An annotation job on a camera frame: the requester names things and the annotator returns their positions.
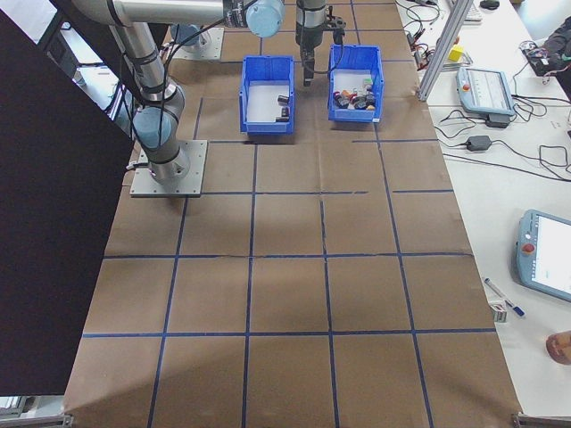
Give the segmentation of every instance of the electronic component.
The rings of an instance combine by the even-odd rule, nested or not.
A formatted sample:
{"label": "electronic component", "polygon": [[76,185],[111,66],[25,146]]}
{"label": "electronic component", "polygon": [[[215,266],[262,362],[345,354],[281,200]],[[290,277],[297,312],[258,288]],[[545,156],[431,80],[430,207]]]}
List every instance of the electronic component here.
{"label": "electronic component", "polygon": [[486,117],[489,120],[486,125],[505,128],[509,118],[516,114],[508,80],[502,71],[461,67],[456,83],[464,110]]}
{"label": "electronic component", "polygon": [[519,222],[516,265],[522,285],[571,301],[571,221],[537,210]]}
{"label": "electronic component", "polygon": [[491,145],[489,136],[471,136],[466,141],[466,148],[471,152],[485,152]]}

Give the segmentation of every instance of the red emergency stop button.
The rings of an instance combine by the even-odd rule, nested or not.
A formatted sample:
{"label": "red emergency stop button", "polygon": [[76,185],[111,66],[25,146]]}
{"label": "red emergency stop button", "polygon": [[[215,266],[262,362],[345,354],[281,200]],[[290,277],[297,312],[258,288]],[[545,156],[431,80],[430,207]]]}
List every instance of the red emergency stop button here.
{"label": "red emergency stop button", "polygon": [[525,254],[531,254],[532,252],[535,251],[535,245],[533,245],[532,243],[525,243],[524,245],[522,245],[521,251],[524,252]]}

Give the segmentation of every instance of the black curtain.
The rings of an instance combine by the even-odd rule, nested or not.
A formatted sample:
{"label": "black curtain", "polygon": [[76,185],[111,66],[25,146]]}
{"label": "black curtain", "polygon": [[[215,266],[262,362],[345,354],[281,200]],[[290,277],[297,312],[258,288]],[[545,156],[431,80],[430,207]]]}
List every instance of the black curtain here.
{"label": "black curtain", "polygon": [[132,142],[0,11],[0,396],[63,394]]}

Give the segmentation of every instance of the touchscreen tablet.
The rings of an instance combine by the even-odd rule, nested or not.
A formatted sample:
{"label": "touchscreen tablet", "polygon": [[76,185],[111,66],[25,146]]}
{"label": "touchscreen tablet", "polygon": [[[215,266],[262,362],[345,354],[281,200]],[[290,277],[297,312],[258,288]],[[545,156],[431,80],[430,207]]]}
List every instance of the touchscreen tablet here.
{"label": "touchscreen tablet", "polygon": [[523,285],[571,301],[571,221],[527,211],[519,222],[516,262]]}

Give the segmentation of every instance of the pen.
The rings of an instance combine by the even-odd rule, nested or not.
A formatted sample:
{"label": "pen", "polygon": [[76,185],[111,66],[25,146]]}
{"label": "pen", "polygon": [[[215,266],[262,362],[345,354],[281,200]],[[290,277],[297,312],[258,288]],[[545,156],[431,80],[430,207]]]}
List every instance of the pen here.
{"label": "pen", "polygon": [[508,305],[510,308],[513,309],[514,312],[516,312],[520,317],[522,317],[523,315],[525,315],[525,312],[518,306],[516,305],[513,301],[511,301],[510,299],[508,299],[508,296],[506,296],[502,290],[500,290],[498,288],[498,286],[496,284],[494,284],[492,281],[490,281],[490,278],[485,278],[484,279],[484,283],[490,287],[493,292],[495,292],[496,294],[498,294],[501,298],[504,299],[504,301],[506,302],[506,305]]}

